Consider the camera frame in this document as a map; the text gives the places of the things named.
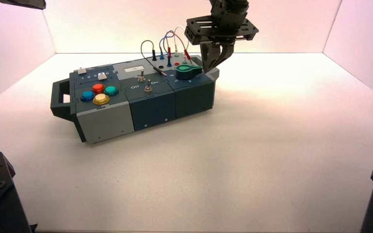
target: red cable plug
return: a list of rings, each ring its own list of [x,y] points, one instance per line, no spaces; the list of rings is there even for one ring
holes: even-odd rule
[[[187,50],[184,50],[184,53],[185,53],[186,58],[188,58],[188,60],[191,60],[191,57],[190,57],[190,55],[188,54],[188,51],[187,51]]]

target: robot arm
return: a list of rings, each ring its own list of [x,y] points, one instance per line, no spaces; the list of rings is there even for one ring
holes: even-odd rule
[[[204,72],[229,58],[236,40],[252,40],[259,32],[246,19],[247,0],[210,1],[211,15],[188,19],[185,29],[185,36],[191,44],[201,46]]]

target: small display screen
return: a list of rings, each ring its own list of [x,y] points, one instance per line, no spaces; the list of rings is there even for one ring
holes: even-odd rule
[[[144,66],[131,67],[131,68],[126,68],[125,72],[129,73],[129,72],[132,72],[132,71],[143,70],[143,69],[144,69]]]

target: yellow button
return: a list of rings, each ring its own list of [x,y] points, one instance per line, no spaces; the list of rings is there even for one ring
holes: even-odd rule
[[[103,105],[109,102],[109,96],[106,94],[97,94],[93,100],[94,104]]]

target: white wall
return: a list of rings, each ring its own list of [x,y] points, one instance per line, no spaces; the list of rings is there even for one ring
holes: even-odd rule
[[[324,53],[373,90],[373,0],[343,0]]]
[[[53,55],[42,11],[0,3],[0,93]]]
[[[58,53],[139,52],[186,19],[210,14],[208,0],[47,0]],[[260,33],[237,52],[322,52],[340,0],[250,0]],[[199,46],[191,51],[199,51]]]

